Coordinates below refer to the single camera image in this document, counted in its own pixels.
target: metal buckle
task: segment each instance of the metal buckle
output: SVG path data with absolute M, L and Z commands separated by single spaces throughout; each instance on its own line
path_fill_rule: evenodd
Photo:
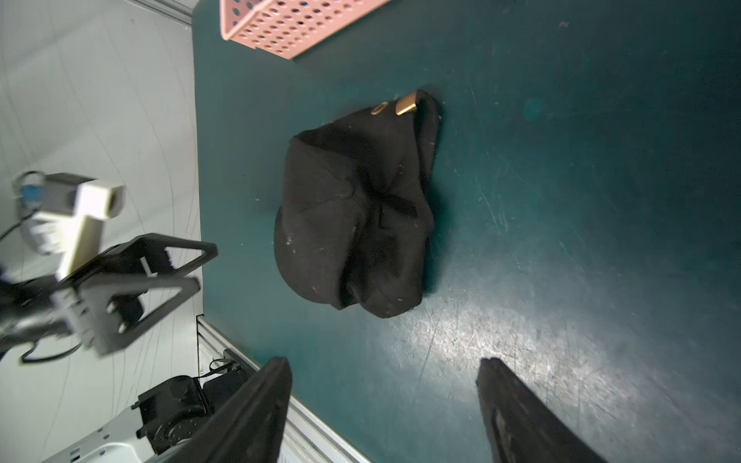
M 396 102 L 396 115 L 400 116 L 416 109 L 416 90 Z
M 387 106 L 388 106 L 388 101 L 384 101 L 383 103 L 373 108 L 370 114 L 372 116 L 378 116 L 384 109 L 386 109 Z

